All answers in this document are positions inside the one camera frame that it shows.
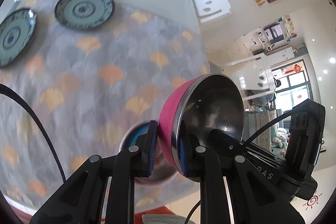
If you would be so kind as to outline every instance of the gray cloth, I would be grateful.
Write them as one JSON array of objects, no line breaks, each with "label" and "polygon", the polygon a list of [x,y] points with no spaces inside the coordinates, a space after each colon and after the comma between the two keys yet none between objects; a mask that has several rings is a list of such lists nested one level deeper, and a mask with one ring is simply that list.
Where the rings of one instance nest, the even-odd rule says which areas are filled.
[{"label": "gray cloth", "polygon": [[[144,224],[184,224],[185,217],[175,215],[142,215]],[[194,221],[189,220],[189,224],[195,224]]]},{"label": "gray cloth", "polygon": [[[0,69],[0,82],[36,112],[68,178],[90,155],[116,155],[127,130],[157,120],[183,82],[208,73],[201,37],[137,8],[119,5],[107,23],[74,31],[54,17],[58,0],[23,0],[37,13],[33,40]],[[39,208],[62,184],[46,141],[28,114],[0,98],[0,189]],[[198,190],[174,178],[136,185],[135,210],[162,206]]]}]

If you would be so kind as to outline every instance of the plate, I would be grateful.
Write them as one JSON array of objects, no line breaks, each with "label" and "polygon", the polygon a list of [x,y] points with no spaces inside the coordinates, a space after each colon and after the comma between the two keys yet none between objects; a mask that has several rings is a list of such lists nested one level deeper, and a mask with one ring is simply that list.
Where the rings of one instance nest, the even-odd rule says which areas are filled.
[{"label": "plate", "polygon": [[8,15],[0,25],[0,67],[12,62],[32,40],[37,25],[36,13],[19,9]]},{"label": "plate", "polygon": [[55,17],[74,30],[93,29],[113,15],[114,7],[113,0],[59,0]]}]

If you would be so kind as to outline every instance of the black cable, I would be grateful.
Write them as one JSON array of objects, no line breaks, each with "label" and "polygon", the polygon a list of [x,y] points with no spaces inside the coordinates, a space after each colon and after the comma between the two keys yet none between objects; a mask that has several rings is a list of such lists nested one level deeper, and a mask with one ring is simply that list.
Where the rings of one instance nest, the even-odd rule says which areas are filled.
[{"label": "black cable", "polygon": [[45,131],[42,123],[40,122],[39,118],[37,117],[37,115],[35,114],[35,112],[31,109],[31,107],[26,103],[26,101],[24,99],[22,99],[15,91],[11,90],[9,87],[0,84],[0,94],[3,94],[7,97],[9,97],[10,99],[14,100],[15,102],[17,102],[20,106],[22,106],[27,112],[28,114],[33,118],[33,120],[36,122],[38,128],[40,129],[40,131],[42,132],[43,137],[45,138],[52,155],[54,156],[54,159],[56,161],[56,164],[58,166],[58,169],[61,173],[63,182],[66,181],[65,175],[64,175],[64,171],[62,168],[61,163],[59,162],[58,156],[56,154],[56,151],[53,147],[53,144],[51,143],[49,136],[47,134],[47,132]]},{"label": "black cable", "polygon": [[242,144],[243,147],[246,147],[248,144],[250,144],[256,137],[258,137],[261,133],[263,133],[266,129],[270,128],[272,125],[276,124],[277,122],[280,122],[281,120],[293,115],[293,114],[296,114],[296,113],[299,113],[299,112],[309,112],[309,113],[312,113],[316,119],[317,119],[317,123],[319,125],[319,136],[318,136],[318,141],[319,143],[322,142],[322,136],[323,136],[323,132],[322,132],[322,125],[321,125],[321,122],[319,120],[319,118],[317,117],[317,115],[312,111],[310,110],[309,108],[297,108],[295,110],[291,110],[289,112],[286,112],[282,115],[280,115],[279,117],[275,118],[274,120],[268,122],[267,124],[265,124],[263,127],[259,128],[250,138],[248,138],[246,140],[246,142],[244,142]]},{"label": "black cable", "polygon": [[196,211],[197,207],[201,205],[201,201],[197,202],[195,206],[190,210],[189,214],[187,215],[187,218],[185,219],[184,224],[188,224],[191,216],[193,215],[194,211]]}]

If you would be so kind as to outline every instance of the screw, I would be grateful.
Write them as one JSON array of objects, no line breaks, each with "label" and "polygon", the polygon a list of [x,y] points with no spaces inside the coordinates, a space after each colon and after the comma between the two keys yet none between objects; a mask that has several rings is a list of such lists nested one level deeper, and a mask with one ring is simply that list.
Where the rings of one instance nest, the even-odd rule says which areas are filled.
[{"label": "screw", "polygon": [[204,146],[197,146],[196,147],[196,152],[199,152],[199,153],[204,153],[205,152],[205,147]]},{"label": "screw", "polygon": [[139,150],[139,147],[137,147],[136,145],[132,145],[128,148],[128,150],[131,152],[137,152]]},{"label": "screw", "polygon": [[99,161],[99,156],[98,155],[92,155],[90,158],[89,158],[90,162],[97,162]]},{"label": "screw", "polygon": [[236,162],[243,163],[245,161],[245,158],[241,155],[238,155],[235,157]]}]

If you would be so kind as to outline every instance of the window frame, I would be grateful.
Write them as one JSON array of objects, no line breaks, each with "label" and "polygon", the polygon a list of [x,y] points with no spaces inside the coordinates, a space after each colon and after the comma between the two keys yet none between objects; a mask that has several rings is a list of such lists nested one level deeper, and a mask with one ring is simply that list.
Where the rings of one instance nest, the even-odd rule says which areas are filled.
[{"label": "window frame", "polygon": [[[294,65],[294,64],[297,64],[297,63],[300,63],[300,62],[303,62],[303,65],[304,65],[304,69],[305,69],[305,72],[307,73],[307,76],[308,76],[308,79],[305,75],[305,72],[304,71],[301,71],[299,73],[303,73],[303,76],[304,76],[304,79],[305,79],[305,82],[301,83],[301,84],[298,84],[298,85],[291,85],[291,82],[289,80],[289,76],[290,75],[286,75],[285,77],[287,78],[287,81],[288,81],[288,88],[284,88],[284,89],[281,89],[281,90],[277,90],[275,91],[275,93],[280,93],[280,92],[284,92],[284,91],[288,91],[288,90],[292,90],[292,89],[295,89],[295,88],[298,88],[298,87],[301,87],[301,86],[308,86],[308,92],[309,92],[309,97],[311,100],[313,100],[313,93],[312,93],[312,89],[311,89],[311,85],[310,85],[310,79],[309,79],[309,74],[308,74],[308,71],[307,71],[307,67],[306,67],[306,64],[305,64],[305,61],[303,59],[300,59],[300,60],[297,60],[295,62],[292,62],[292,63],[289,63],[289,64],[286,64],[286,65],[283,65],[283,66],[280,66],[280,67],[276,67],[274,69],[272,69],[272,72],[275,71],[275,70],[279,70],[279,69],[282,69],[282,68],[285,68],[285,67],[288,67],[290,65]],[[294,100],[293,100],[293,94],[290,92],[290,95],[291,95],[291,99],[292,99],[292,105],[294,105]]]}]

